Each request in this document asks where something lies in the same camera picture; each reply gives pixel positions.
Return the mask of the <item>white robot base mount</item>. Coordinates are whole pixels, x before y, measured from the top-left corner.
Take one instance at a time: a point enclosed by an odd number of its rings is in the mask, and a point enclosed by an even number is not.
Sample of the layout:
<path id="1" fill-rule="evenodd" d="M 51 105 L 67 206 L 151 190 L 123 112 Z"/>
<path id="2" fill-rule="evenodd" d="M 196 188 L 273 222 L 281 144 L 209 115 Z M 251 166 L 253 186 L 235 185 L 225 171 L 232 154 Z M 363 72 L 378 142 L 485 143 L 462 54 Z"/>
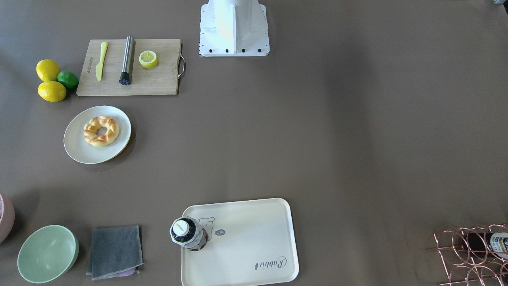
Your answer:
<path id="1" fill-rule="evenodd" d="M 202 57 L 267 56 L 266 7 L 257 0 L 209 0 L 201 7 Z"/>

